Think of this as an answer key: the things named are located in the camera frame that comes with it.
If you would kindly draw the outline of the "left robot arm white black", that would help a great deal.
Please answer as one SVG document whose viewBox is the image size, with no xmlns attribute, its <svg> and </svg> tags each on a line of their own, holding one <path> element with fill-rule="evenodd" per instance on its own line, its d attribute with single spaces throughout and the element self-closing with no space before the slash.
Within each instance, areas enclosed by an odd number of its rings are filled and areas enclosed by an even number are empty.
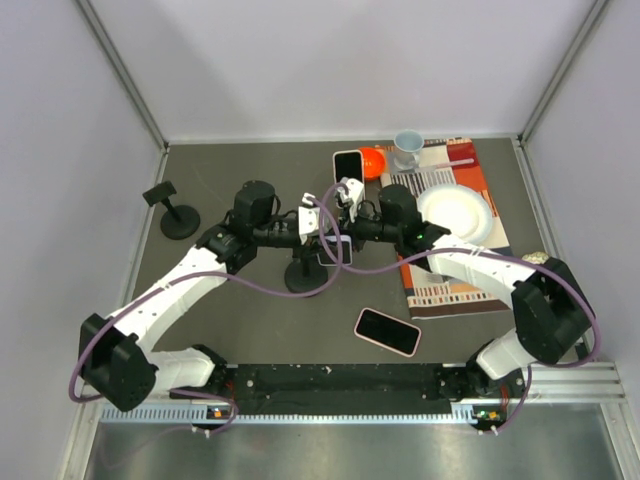
<svg viewBox="0 0 640 480">
<path fill-rule="evenodd" d="M 253 261 L 259 248 L 298 249 L 310 245 L 322 229 L 319 200 L 305 194 L 289 216 L 281 216 L 274 187 L 249 181 L 234 198 L 224 219 L 206 230 L 161 279 L 108 318 L 93 314 L 80 330 L 79 355 L 69 382 L 70 398 L 78 380 L 98 397 L 127 412 L 153 394 L 199 390 L 216 396 L 227 374 L 219 355 L 204 346 L 160 352 L 161 337 L 194 305 Z"/>
</svg>

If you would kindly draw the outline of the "phone with lavender case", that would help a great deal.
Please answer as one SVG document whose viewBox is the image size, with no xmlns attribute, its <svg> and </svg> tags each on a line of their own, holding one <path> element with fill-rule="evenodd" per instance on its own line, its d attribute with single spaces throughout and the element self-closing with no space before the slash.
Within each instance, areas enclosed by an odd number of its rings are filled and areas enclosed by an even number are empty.
<svg viewBox="0 0 640 480">
<path fill-rule="evenodd" d="M 342 264 L 350 266 L 353 262 L 352 239 L 349 235 L 328 235 L 325 237 L 326 244 L 331 254 L 325 248 L 317 254 L 317 261 L 320 266 L 333 267 L 338 259 L 339 249 L 342 250 Z"/>
</svg>

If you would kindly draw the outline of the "black clamp phone stand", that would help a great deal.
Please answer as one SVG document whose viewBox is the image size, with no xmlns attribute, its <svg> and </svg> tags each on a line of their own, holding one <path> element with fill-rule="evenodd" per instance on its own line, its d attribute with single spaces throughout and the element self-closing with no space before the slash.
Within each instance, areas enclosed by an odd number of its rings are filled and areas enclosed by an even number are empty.
<svg viewBox="0 0 640 480">
<path fill-rule="evenodd" d="M 296 259 L 286 268 L 284 283 L 293 294 L 308 293 L 315 295 L 328 282 L 327 268 L 316 259 Z"/>
</svg>

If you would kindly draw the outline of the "phone with white case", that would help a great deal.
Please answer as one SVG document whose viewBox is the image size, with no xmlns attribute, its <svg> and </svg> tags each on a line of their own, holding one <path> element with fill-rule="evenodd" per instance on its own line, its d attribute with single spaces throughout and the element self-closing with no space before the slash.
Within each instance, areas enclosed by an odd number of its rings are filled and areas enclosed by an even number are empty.
<svg viewBox="0 0 640 480">
<path fill-rule="evenodd" d="M 364 182 L 364 159 L 359 149 L 337 151 L 332 160 L 335 183 L 345 183 L 345 179 Z"/>
</svg>

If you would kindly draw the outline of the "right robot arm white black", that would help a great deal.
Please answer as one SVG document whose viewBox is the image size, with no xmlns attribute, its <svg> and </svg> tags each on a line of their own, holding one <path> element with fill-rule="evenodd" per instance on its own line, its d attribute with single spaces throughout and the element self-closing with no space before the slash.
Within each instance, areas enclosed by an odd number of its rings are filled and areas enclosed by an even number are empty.
<svg viewBox="0 0 640 480">
<path fill-rule="evenodd" d="M 467 361 L 466 380 L 474 393 L 490 395 L 504 377 L 534 363 L 559 364 L 587 331 L 598 330 L 591 306 L 562 260 L 533 264 L 466 242 L 423 220 L 416 199 L 402 185 L 383 188 L 378 211 L 365 217 L 362 190 L 361 182 L 346 179 L 336 193 L 340 228 L 356 245 L 389 243 L 400 264 L 461 280 L 512 311 L 514 327 Z"/>
</svg>

